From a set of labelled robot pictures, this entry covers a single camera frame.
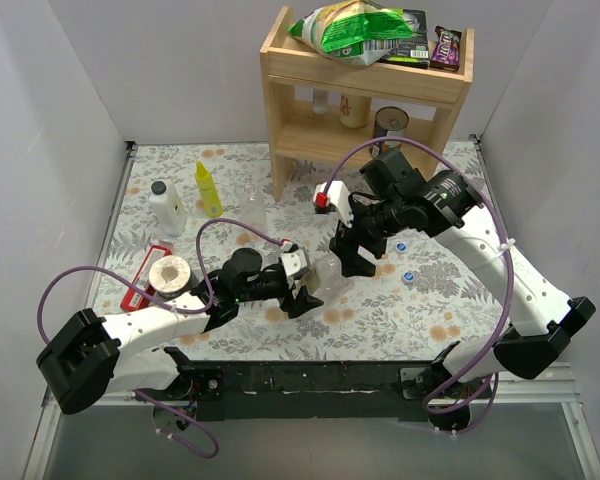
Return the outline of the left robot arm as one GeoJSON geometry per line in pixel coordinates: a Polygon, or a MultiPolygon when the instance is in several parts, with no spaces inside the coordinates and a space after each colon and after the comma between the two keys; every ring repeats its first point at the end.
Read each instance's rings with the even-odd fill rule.
{"type": "Polygon", "coordinates": [[[48,339],[36,364],[67,415],[103,395],[134,389],[180,400],[200,389],[193,363],[169,341],[206,333],[237,317],[243,303],[276,299],[290,318],[323,306],[302,279],[311,271],[297,245],[264,265],[252,248],[240,248],[210,273],[208,282],[180,289],[177,297],[142,310],[99,316],[86,308],[48,339]]]}

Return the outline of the clear square juice bottle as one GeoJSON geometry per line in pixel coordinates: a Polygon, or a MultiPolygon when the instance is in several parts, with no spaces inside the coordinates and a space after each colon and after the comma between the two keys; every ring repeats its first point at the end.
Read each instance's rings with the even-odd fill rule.
{"type": "Polygon", "coordinates": [[[313,264],[314,281],[312,295],[330,306],[345,295],[352,287],[353,280],[342,274],[340,259],[333,253],[323,255],[313,264]]]}

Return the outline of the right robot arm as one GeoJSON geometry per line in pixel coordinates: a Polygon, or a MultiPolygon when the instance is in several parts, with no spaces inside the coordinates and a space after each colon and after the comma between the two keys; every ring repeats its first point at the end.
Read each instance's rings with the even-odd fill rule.
{"type": "Polygon", "coordinates": [[[505,325],[495,340],[455,341],[407,381],[416,397],[455,397],[474,380],[507,371],[533,380],[563,353],[595,312],[586,297],[553,286],[502,234],[478,190],[460,174],[442,170],[425,179],[397,149],[365,164],[368,202],[341,181],[319,185],[317,210],[335,210],[339,222],[329,248],[345,277],[371,277],[389,238],[415,230],[449,250],[497,298],[505,325]]]}

